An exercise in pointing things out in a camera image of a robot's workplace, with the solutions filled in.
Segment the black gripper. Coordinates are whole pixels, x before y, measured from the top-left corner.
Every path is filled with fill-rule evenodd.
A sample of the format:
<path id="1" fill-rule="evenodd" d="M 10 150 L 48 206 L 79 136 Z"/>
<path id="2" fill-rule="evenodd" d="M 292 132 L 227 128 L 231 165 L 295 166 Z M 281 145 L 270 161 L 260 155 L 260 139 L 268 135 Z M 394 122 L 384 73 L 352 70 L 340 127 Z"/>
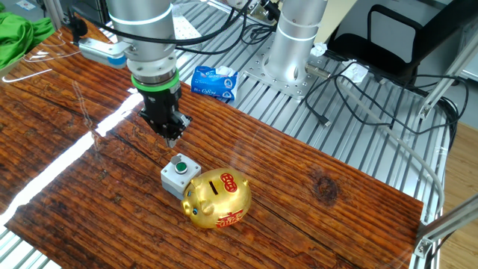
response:
<path id="1" fill-rule="evenodd" d="M 142 90 L 140 94 L 145 106 L 138 115 L 165 140 L 167 147 L 173 148 L 192 121 L 192 117 L 178 111 L 181 88 L 156 92 Z"/>

